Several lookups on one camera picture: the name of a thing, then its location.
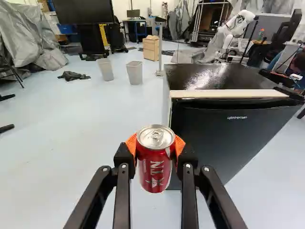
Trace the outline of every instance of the fridge door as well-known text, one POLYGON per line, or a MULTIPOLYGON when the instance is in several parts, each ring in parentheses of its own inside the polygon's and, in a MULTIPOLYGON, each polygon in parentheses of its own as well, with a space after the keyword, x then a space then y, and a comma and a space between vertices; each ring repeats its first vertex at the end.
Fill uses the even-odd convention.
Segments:
MULTIPOLYGON (((302 104, 291 99, 177 100, 172 105, 171 129, 194 148, 199 165, 213 166, 226 184, 302 104)), ((179 189, 180 182, 174 171, 173 174, 168 188, 179 189)))

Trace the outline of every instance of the white robot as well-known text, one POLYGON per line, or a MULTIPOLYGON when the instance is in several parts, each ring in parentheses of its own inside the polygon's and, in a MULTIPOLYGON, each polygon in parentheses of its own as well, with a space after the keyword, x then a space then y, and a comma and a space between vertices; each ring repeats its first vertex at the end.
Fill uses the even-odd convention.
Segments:
POLYGON ((219 27, 216 35, 210 40, 204 58, 201 63, 208 63, 215 59, 223 58, 230 46, 238 43, 242 38, 247 25, 254 20, 255 15, 247 10, 240 11, 222 27, 219 27))

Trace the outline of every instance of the white floor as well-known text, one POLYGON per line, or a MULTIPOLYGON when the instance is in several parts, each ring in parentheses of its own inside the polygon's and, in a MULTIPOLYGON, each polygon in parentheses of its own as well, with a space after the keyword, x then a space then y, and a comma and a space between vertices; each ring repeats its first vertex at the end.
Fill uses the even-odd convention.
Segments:
MULTIPOLYGON (((163 42, 164 50, 176 43, 163 42)), ((180 44, 180 49, 189 48, 180 44)), ((0 224, 4 229, 62 228, 96 169, 113 165, 121 141, 161 122, 163 80, 157 62, 131 50, 109 56, 115 80, 104 82, 96 62, 68 56, 70 64, 0 87, 16 97, 0 103, 0 224), (143 61, 143 85, 131 86, 125 64, 143 61), (62 72, 90 75, 65 82, 62 72)), ((169 63, 171 56, 163 56, 169 63)), ((302 229, 305 215, 305 119, 293 117, 226 188, 250 229, 302 229)), ((201 228, 213 228, 203 198, 201 228)), ((97 228, 112 228, 114 193, 97 228)), ((180 228, 180 192, 149 194, 132 182, 134 229, 180 228)))

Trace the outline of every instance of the gray trash can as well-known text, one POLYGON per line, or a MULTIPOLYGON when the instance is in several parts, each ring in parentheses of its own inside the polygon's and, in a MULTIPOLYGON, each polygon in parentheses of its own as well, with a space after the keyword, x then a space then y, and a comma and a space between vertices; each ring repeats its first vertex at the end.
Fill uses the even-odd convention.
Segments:
POLYGON ((97 59, 97 64, 102 72, 104 81, 114 80, 111 62, 107 58, 104 59, 97 59))
POLYGON ((138 85, 143 82, 142 61, 131 61, 126 64, 126 68, 130 84, 138 85))

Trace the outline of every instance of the orange gripper pad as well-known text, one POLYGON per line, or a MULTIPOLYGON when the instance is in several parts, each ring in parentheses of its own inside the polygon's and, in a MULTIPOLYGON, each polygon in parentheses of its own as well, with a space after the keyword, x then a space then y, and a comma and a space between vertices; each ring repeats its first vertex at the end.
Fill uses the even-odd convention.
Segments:
POLYGON ((133 155, 134 165, 136 165, 136 163, 135 163, 135 147, 136 147, 136 143, 137 143, 137 133, 135 133, 130 138, 128 138, 125 143, 127 145, 127 148, 129 149, 129 151, 133 155))
MULTIPOLYGON (((137 133, 135 133, 130 138, 128 138, 125 143, 126 143, 128 149, 129 149, 129 151, 133 155, 133 158, 135 159, 137 133)), ((178 156, 182 153, 184 146, 185 146, 185 142, 179 136, 175 135, 175 153, 176 153, 177 161, 178 161, 178 156)))
POLYGON ((185 142, 179 136, 175 135, 175 150, 176 150, 176 159, 178 161, 179 155, 182 153, 185 142))

